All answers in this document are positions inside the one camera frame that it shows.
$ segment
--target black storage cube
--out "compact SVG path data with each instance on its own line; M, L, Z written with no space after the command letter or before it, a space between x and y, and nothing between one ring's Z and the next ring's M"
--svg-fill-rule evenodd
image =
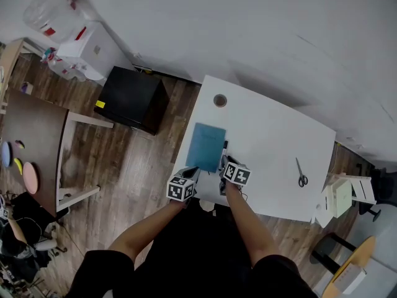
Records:
M104 103L95 106L98 114L156 135L169 97L161 79L115 66L98 101Z

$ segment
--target white wall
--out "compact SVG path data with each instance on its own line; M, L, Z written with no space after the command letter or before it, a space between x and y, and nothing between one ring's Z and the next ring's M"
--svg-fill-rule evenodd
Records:
M367 237L375 236L377 243L372 260L365 270L367 276L348 298L387 298L397 285L397 209L391 205L381 204L372 207L374 211L381 210L379 218L372 222L373 216L369 213L360 215L355 221L352 231L346 238L351 244L358 246ZM345 262L351 252L342 250L338 259L339 264ZM331 280L332 274L327 271L322 280L315 287L321 294L326 284Z
M0 40L49 41L0 0ZM155 70L253 89L397 165L397 0L90 0L126 51Z

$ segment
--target blue folder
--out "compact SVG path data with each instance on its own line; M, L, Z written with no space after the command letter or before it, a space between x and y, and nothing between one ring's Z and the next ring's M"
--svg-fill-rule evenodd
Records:
M198 166L203 171L216 173L225 142L226 130L195 124L186 166Z

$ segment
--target yellow sticky note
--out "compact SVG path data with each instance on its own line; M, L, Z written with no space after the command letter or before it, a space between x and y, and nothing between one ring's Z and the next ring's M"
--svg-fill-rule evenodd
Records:
M100 108L104 108L105 107L105 103L101 102L101 101L97 101L97 103L95 104L95 106L98 106Z

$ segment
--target wooden floor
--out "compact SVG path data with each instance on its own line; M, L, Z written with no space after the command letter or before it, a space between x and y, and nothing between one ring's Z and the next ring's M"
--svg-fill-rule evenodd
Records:
M68 252L39 272L47 288L65 295L86 251L106 249L127 227L166 204L164 185L171 175L200 88L173 78L162 79L171 101L157 136L120 124L115 124L113 129L83 124L76 127L73 144L64 153L62 184L64 187L99 184L101 191L72 206L70 214L63 218L64 228L56 226L58 243L67 247ZM33 96L72 112L99 117L93 108L101 87L94 83L61 79L35 57L31 61L19 58L9 87L18 88L23 81L34 85ZM363 175L369 170L370 165L349 150L339 147L337 156L335 150L330 164L334 173L358 174L358 162L363 164ZM24 191L3 167L1 189L14 193ZM325 230L315 224L264 215L261 219L283 255L296 262L303 279L313 287L325 269L309 263L311 247L330 231L346 237L357 212L357 208L351 208ZM148 250L149 246L138 257L137 266Z

